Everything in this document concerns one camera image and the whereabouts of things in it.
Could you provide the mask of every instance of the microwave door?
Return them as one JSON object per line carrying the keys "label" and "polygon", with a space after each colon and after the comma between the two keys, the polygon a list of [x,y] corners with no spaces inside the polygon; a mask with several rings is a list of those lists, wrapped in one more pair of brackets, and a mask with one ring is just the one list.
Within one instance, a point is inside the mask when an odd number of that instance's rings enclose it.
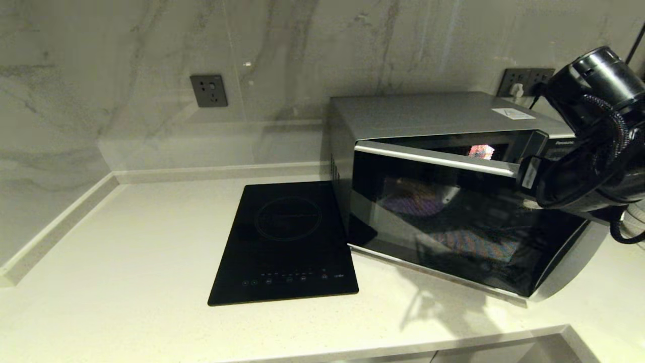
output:
{"label": "microwave door", "polygon": [[487,146],[459,155],[358,141],[350,243],[530,296],[584,220],[535,209],[515,190],[519,166],[486,160]]}

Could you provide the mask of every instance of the microwave door handle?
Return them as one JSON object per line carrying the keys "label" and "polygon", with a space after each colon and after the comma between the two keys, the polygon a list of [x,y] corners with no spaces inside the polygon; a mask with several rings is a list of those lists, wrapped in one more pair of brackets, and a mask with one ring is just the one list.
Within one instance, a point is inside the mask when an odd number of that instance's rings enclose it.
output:
{"label": "microwave door handle", "polygon": [[469,156],[448,154],[446,152],[416,149],[413,147],[392,145],[376,141],[358,141],[354,151],[366,152],[368,154],[389,156],[391,158],[418,161],[419,163],[442,165],[469,171],[484,172],[515,178],[519,165],[505,163],[497,160],[482,160]]}

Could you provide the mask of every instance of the sticker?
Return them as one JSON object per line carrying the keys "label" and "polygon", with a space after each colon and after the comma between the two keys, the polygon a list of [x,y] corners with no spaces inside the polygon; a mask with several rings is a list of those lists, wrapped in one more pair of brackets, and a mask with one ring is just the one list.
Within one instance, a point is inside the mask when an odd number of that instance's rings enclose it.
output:
{"label": "sticker", "polygon": [[525,114],[522,111],[516,109],[491,109],[498,114],[502,114],[510,119],[534,119],[533,116]]}
{"label": "sticker", "polygon": [[540,159],[533,158],[526,168],[526,174],[524,175],[524,180],[522,180],[522,186],[527,189],[533,188],[533,182],[537,176],[537,169],[540,167]]}

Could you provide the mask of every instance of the microwave oven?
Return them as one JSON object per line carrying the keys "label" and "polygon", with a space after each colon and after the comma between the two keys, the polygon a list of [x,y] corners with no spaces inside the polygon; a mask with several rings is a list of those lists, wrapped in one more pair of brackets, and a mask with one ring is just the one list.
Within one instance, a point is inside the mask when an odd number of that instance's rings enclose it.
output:
{"label": "microwave oven", "polygon": [[529,299],[565,256],[577,268],[553,279],[566,284],[599,245],[574,248],[589,222],[539,209],[515,185],[523,157],[556,160],[576,146],[564,122],[458,92],[332,98],[327,127],[356,251]]}

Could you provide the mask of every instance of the cooking zone circle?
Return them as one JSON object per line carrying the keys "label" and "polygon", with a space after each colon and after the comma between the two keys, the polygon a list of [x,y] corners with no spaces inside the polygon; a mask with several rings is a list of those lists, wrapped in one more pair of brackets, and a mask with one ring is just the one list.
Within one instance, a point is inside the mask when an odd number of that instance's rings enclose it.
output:
{"label": "cooking zone circle", "polygon": [[255,216],[255,228],[264,237],[280,242],[299,240],[312,234],[323,213],[305,198],[289,196],[265,204]]}

